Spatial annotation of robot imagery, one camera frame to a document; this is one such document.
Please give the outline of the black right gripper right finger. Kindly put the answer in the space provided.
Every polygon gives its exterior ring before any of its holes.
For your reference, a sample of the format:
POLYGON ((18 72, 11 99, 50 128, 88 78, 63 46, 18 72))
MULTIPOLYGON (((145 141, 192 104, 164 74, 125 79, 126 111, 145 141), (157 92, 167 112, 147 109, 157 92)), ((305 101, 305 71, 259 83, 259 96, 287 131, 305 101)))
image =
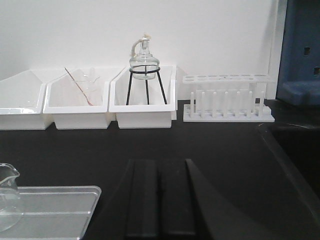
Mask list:
POLYGON ((161 167, 162 232, 166 239, 317 240, 320 225, 291 185, 248 187, 225 194, 192 160, 161 167))

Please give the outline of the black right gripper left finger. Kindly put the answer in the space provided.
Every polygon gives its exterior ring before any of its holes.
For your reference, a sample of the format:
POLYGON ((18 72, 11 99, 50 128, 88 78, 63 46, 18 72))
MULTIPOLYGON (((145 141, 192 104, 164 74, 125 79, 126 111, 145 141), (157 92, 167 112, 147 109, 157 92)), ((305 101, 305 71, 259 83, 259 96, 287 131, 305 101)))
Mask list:
POLYGON ((103 240, 157 240, 158 172, 153 160, 129 160, 101 219, 103 240))

